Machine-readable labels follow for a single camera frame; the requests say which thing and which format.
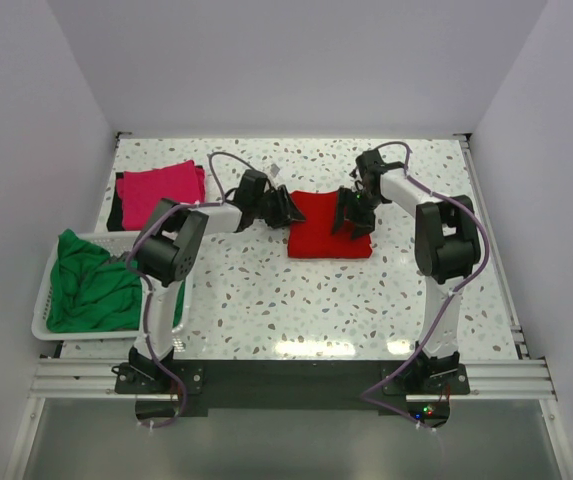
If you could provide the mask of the red t shirt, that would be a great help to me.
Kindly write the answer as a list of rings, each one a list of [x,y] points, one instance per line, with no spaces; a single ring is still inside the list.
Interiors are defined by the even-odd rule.
[[[353,226],[345,222],[332,232],[337,206],[337,192],[291,194],[304,222],[290,226],[287,254],[293,259],[367,259],[372,255],[369,235],[352,239]]]

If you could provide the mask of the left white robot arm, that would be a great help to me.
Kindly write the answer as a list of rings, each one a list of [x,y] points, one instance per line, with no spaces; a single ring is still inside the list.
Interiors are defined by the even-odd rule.
[[[242,232],[257,219],[277,229],[303,222],[305,216],[285,186],[272,186],[256,170],[243,174],[230,200],[186,204],[163,198],[154,208],[126,260],[143,289],[139,333],[128,363],[149,391],[162,392],[172,383],[177,297],[203,238]]]

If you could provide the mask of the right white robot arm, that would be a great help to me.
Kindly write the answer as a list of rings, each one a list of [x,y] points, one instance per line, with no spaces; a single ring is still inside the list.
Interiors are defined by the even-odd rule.
[[[488,238],[471,198],[449,197],[422,184],[409,172],[410,153],[392,163],[378,147],[357,157],[354,186],[338,191],[332,232],[348,227],[353,240],[373,233],[382,204],[395,204],[414,219],[414,258],[426,288],[424,325],[409,359],[387,377],[412,380],[418,390],[432,393],[459,367],[462,295],[488,263]]]

